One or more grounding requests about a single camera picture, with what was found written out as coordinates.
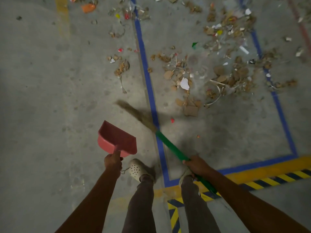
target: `person's left hand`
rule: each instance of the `person's left hand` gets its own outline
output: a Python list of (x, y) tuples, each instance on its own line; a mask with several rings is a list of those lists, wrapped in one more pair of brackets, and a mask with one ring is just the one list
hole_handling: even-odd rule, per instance
[(121, 151), (115, 151), (113, 154), (108, 154), (104, 159), (106, 170), (111, 170), (118, 173), (118, 177), (121, 175), (121, 161), (123, 160), (123, 158), (120, 157), (120, 153)]

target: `broom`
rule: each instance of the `broom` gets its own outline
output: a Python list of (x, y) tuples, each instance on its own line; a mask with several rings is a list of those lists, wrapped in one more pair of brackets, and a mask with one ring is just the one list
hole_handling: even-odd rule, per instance
[[(133, 108), (129, 103), (118, 100), (115, 102), (118, 106), (122, 109), (126, 110), (128, 113), (133, 115), (138, 121), (140, 121), (143, 125), (149, 128), (155, 135), (181, 160), (189, 161), (190, 159), (185, 156), (173, 143), (171, 143), (161, 132), (157, 129), (157, 127), (141, 112), (137, 109)], [(204, 180), (203, 177), (195, 175), (196, 179), (200, 181), (210, 192), (213, 194), (217, 193), (216, 188), (209, 183), (208, 181)]]

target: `green broom handle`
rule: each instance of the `green broom handle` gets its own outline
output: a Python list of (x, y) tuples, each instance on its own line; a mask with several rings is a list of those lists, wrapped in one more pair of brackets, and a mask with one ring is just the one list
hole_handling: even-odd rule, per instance
[[(171, 143), (165, 135), (163, 135), (160, 130), (157, 130), (155, 135), (181, 160), (189, 161), (190, 159), (185, 156), (173, 143)], [(216, 188), (209, 183), (207, 180), (205, 180), (203, 177), (196, 175), (196, 178), (213, 194), (217, 193)]]

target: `red floor line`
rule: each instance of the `red floor line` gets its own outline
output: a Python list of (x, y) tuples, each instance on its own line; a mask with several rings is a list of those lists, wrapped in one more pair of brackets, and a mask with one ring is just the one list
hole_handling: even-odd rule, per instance
[[(293, 0), (287, 0), (288, 2), (288, 5), (289, 7), (291, 8), (293, 14), (294, 14), (294, 17), (298, 23), (298, 20), (300, 18), (300, 15), (299, 15), (299, 12), (293, 2)], [(302, 34), (302, 37), (304, 38), (305, 40), (305, 43), (307, 45), (307, 48), (308, 48), (308, 51), (309, 51), (309, 55), (311, 56), (311, 41), (310, 41), (310, 38), (309, 38), (309, 35), (308, 35), (308, 32), (304, 26), (304, 24), (301, 22), (301, 23), (298, 23), (298, 26), (300, 28), (300, 31), (301, 31), (301, 34)]]

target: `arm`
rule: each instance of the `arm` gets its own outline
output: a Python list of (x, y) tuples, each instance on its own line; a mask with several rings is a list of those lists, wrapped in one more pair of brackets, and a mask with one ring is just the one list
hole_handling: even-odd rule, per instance
[(120, 158), (120, 152), (105, 157), (105, 171), (56, 233), (101, 233), (103, 231), (108, 205), (122, 169), (121, 160), (123, 158)]
[(192, 156), (184, 164), (208, 180), (235, 211), (248, 230), (253, 232), (310, 232), (288, 215), (242, 189), (201, 159)]

